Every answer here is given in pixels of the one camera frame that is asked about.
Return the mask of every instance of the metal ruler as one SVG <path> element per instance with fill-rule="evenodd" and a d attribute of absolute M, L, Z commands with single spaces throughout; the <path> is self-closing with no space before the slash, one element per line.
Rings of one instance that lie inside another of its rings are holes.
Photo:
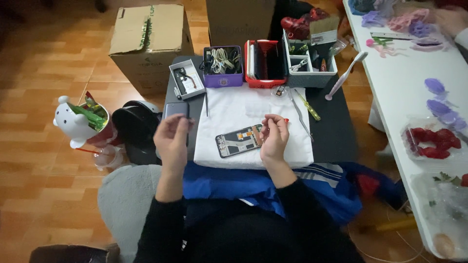
<path fill-rule="evenodd" d="M 377 33 L 377 32 L 371 32 L 371 37 L 399 39 L 399 40 L 417 39 L 417 37 L 415 37 L 413 35 L 403 34 L 403 33 Z"/>

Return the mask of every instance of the pink toothbrush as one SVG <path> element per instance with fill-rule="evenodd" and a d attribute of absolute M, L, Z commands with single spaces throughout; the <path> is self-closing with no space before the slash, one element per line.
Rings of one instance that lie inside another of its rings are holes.
<path fill-rule="evenodd" d="M 359 52 L 359 54 L 354 58 L 350 67 L 348 67 L 348 70 L 343 75 L 341 75 L 341 77 L 335 83 L 330 93 L 325 95 L 325 99 L 327 101 L 331 101 L 333 94 L 335 94 L 335 92 L 341 87 L 341 85 L 343 85 L 344 81 L 348 78 L 348 75 L 350 74 L 350 71 L 352 69 L 352 66 L 354 66 L 354 63 L 356 63 L 357 61 L 363 61 L 367 57 L 368 54 L 369 54 L 368 52 L 364 52 L 364 51 Z"/>

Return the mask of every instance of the white towel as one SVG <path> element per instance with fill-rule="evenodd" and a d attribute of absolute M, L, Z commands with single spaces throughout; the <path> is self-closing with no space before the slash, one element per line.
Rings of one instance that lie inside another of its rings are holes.
<path fill-rule="evenodd" d="M 289 119 L 289 140 L 285 160 L 292 168 L 300 168 L 314 162 L 312 143 L 302 127 L 299 116 L 289 96 L 277 98 L 270 89 L 242 87 L 207 88 L 208 117 L 206 104 L 200 115 L 194 161 L 198 165 L 214 168 L 265 169 L 260 159 L 260 149 L 236 154 L 226 158 L 219 156 L 216 136 L 242 128 L 261 124 L 264 115 L 278 114 Z M 296 88 L 305 98 L 305 89 Z M 309 128 L 309 115 L 296 92 L 292 92 L 304 123 Z"/>

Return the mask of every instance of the screwdriver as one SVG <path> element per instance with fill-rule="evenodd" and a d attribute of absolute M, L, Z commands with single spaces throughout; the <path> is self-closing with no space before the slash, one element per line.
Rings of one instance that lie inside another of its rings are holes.
<path fill-rule="evenodd" d="M 302 102 L 304 103 L 304 106 L 307 108 L 307 110 L 310 112 L 310 114 L 312 115 L 312 117 L 314 117 L 314 119 L 316 121 L 320 121 L 321 118 L 320 116 L 317 114 L 317 112 L 314 110 L 314 108 L 312 108 L 312 106 L 310 106 L 310 104 L 304 99 L 304 97 L 301 96 L 301 94 L 297 91 L 297 90 L 294 90 L 297 95 L 299 95 L 300 99 L 302 100 Z"/>

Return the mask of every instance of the pink felt flower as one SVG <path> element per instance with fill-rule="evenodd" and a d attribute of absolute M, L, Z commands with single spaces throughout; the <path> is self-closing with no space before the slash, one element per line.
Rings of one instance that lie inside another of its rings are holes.
<path fill-rule="evenodd" d="M 366 40 L 366 46 L 368 47 L 372 47 L 374 43 L 375 43 L 375 40 L 373 40 L 372 38 L 369 38 Z"/>

